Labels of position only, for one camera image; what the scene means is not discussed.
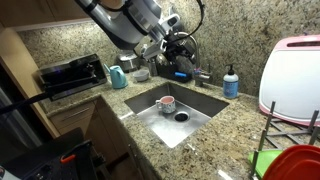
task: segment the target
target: blue soap bottle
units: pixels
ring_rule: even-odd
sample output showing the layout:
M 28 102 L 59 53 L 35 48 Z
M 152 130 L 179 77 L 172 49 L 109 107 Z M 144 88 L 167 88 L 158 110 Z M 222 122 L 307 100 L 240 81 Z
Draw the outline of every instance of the blue soap bottle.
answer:
M 223 77 L 223 95 L 228 99 L 233 99 L 238 96 L 238 80 L 239 77 L 234 73 L 233 64 L 228 64 L 230 69 Z

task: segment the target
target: drain strainer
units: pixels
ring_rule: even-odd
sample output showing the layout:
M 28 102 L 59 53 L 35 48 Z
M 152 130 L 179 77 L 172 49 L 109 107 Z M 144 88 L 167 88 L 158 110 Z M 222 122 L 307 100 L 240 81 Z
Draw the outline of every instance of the drain strainer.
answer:
M 189 114 L 187 112 L 181 111 L 174 116 L 174 119 L 179 122 L 184 122 L 189 119 Z

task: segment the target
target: stainless steel sink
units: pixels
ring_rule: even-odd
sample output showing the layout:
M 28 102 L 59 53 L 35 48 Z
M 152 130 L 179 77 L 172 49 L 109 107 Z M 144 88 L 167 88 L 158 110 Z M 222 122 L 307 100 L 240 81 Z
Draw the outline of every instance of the stainless steel sink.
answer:
M 170 114 L 162 113 L 155 105 L 156 100 L 166 95 L 176 100 L 176 111 Z M 172 83 L 151 89 L 125 103 L 170 148 L 228 106 L 227 102 Z

